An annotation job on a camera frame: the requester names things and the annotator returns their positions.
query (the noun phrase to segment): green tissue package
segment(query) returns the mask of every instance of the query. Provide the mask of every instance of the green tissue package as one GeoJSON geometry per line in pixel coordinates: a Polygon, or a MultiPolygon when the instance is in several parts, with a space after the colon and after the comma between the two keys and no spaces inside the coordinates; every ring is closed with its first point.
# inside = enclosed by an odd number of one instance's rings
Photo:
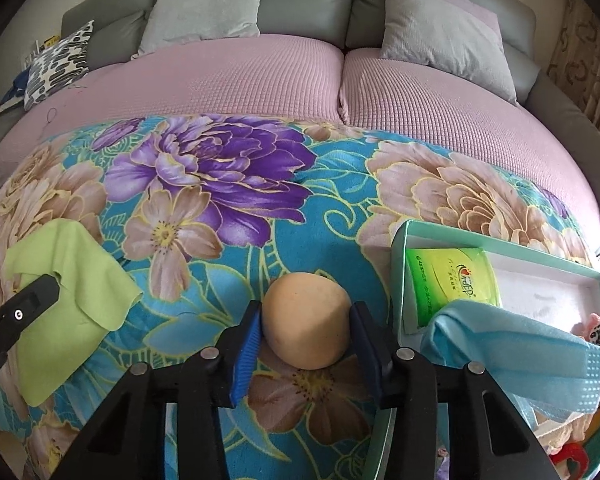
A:
{"type": "Polygon", "coordinates": [[[482,249],[406,249],[418,309],[418,328],[453,300],[501,306],[491,263],[482,249]]]}

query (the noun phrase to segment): floral blanket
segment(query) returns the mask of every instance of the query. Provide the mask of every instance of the floral blanket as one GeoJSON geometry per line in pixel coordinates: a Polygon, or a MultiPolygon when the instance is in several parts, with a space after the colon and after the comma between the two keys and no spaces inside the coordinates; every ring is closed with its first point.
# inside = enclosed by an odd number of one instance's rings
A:
{"type": "MultiPolygon", "coordinates": [[[[316,272],[388,305],[392,237],[408,218],[456,226],[588,264],[551,193],[459,153],[385,132],[279,118],[147,117],[39,146],[0,190],[0,306],[18,280],[7,248],[53,218],[81,222],[144,291],[123,327],[43,405],[0,372],[0,450],[47,479],[134,362],[161,367],[213,345],[286,272],[316,272]]],[[[355,356],[305,371],[264,345],[248,397],[221,413],[234,479],[355,479],[375,409],[355,356]]],[[[176,479],[174,409],[166,471],[176,479]]]]}

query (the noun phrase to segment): green cloth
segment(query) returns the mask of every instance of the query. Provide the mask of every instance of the green cloth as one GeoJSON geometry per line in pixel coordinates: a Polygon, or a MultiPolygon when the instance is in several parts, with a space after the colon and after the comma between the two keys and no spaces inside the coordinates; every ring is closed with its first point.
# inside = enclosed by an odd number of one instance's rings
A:
{"type": "Polygon", "coordinates": [[[3,273],[24,288],[42,274],[60,284],[58,301],[16,345],[20,394],[39,406],[118,330],[142,293],[80,222],[52,220],[7,250],[3,273]]]}

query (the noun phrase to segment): brown patterned curtain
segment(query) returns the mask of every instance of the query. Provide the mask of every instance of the brown patterned curtain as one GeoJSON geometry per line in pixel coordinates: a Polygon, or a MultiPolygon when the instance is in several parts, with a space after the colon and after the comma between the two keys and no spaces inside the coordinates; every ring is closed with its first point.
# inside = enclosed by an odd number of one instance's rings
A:
{"type": "Polygon", "coordinates": [[[584,0],[567,0],[547,73],[600,131],[600,20],[584,0]]]}

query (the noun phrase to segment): beige ball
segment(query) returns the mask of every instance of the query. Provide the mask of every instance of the beige ball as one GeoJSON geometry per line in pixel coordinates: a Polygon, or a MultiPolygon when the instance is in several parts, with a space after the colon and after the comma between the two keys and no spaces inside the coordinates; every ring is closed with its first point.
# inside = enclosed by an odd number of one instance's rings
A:
{"type": "Polygon", "coordinates": [[[347,291],[308,272],[277,279],[262,301],[267,343],[284,362],[304,370],[334,364],[349,347],[347,291]]]}

